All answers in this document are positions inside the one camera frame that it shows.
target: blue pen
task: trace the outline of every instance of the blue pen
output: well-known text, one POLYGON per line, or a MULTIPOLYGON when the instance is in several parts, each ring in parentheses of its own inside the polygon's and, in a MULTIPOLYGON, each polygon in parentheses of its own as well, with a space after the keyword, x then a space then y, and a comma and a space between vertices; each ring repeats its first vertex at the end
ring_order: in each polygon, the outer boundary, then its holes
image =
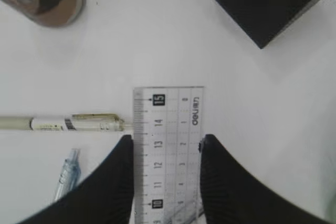
POLYGON ((72 149, 69 157, 65 160, 59 177, 54 201, 58 201, 76 186, 80 177, 80 167, 78 163, 79 152, 79 149, 72 149))

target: ruler number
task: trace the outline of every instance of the ruler number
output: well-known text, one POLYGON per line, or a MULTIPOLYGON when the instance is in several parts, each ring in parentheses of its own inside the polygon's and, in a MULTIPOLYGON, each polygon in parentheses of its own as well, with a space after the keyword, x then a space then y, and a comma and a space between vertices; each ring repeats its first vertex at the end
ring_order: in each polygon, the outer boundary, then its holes
POLYGON ((154 148, 162 148, 163 142, 162 141, 154 141, 154 148))
POLYGON ((162 169, 162 162, 155 162, 154 169, 162 169))
POLYGON ((154 189, 155 188, 162 188, 162 182, 154 182, 154 189))

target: pen barrel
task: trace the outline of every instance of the pen barrel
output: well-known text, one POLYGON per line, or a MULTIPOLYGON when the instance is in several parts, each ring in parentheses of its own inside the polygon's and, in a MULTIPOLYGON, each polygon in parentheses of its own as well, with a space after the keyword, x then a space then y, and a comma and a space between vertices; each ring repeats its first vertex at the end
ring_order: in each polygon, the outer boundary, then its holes
POLYGON ((71 119, 77 131, 123 131, 122 121, 71 119))
POLYGON ((31 130, 33 118, 20 116, 0 116, 0 130, 31 130))
POLYGON ((54 201, 58 201, 76 186, 79 175, 79 164, 67 159, 59 176, 54 201))

